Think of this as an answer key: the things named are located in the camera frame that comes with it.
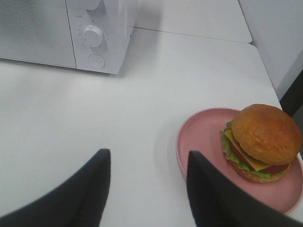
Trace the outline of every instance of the lettuce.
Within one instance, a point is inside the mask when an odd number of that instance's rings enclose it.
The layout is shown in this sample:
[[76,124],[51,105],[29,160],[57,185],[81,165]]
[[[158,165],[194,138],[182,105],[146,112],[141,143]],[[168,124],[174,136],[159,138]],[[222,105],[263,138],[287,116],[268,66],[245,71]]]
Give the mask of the lettuce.
[[223,152],[226,154],[226,159],[231,160],[233,162],[236,162],[238,164],[238,168],[239,169],[243,169],[246,170],[248,173],[250,174],[255,174],[260,178],[271,178],[273,175],[272,174],[266,174],[266,173],[262,173],[259,171],[254,171],[253,169],[251,169],[248,165],[246,165],[245,163],[241,162],[239,160],[239,158],[232,152],[232,149],[230,147],[230,142],[229,139],[227,138],[227,136],[224,134],[225,131],[230,130],[232,127],[232,122],[228,122],[226,124],[226,129],[224,129],[224,131],[220,131],[220,135],[221,135],[221,143],[222,143],[222,148],[223,148]]

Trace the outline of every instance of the bottom bun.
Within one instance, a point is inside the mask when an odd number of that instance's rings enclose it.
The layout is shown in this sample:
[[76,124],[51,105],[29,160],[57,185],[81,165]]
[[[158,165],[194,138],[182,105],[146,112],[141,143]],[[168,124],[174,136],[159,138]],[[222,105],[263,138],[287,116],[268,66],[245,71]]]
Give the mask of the bottom bun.
[[266,182],[271,182],[271,181],[276,181],[278,179],[280,179],[282,176],[284,176],[290,169],[290,164],[288,166],[288,168],[282,173],[278,173],[278,174],[273,174],[271,178],[261,178],[258,177],[255,174],[250,174],[247,171],[243,170],[243,169],[239,169],[238,168],[238,164],[236,162],[230,161],[232,164],[232,167],[236,170],[236,172],[242,176],[243,178],[250,180],[250,181],[254,181],[254,182],[258,182],[258,183],[266,183]]

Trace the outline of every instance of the white microwave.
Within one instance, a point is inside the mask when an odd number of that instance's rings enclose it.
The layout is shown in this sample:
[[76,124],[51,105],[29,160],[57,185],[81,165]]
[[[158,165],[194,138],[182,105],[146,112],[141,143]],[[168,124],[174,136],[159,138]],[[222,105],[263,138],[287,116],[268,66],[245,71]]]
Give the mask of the white microwave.
[[117,74],[138,0],[0,0],[0,58]]

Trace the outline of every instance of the cheeseburger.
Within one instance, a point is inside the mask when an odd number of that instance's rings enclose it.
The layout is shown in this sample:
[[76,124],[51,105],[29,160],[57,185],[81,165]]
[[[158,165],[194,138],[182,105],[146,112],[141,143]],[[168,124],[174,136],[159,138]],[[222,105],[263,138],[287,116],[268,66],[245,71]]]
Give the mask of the cheeseburger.
[[301,148],[299,128],[289,115],[273,106],[248,106],[226,126],[220,132],[223,152],[237,173],[251,181],[280,179]]

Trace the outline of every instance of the microwave dial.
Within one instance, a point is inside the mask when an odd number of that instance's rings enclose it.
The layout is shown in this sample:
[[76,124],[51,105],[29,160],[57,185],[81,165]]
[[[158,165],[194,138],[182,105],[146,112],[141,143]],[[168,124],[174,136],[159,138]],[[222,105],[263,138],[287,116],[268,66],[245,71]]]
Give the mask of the microwave dial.
[[98,47],[106,40],[104,32],[95,25],[89,25],[84,29],[82,39],[89,47]]
[[84,8],[87,10],[94,10],[98,8],[101,2],[101,0],[81,0],[81,1]]

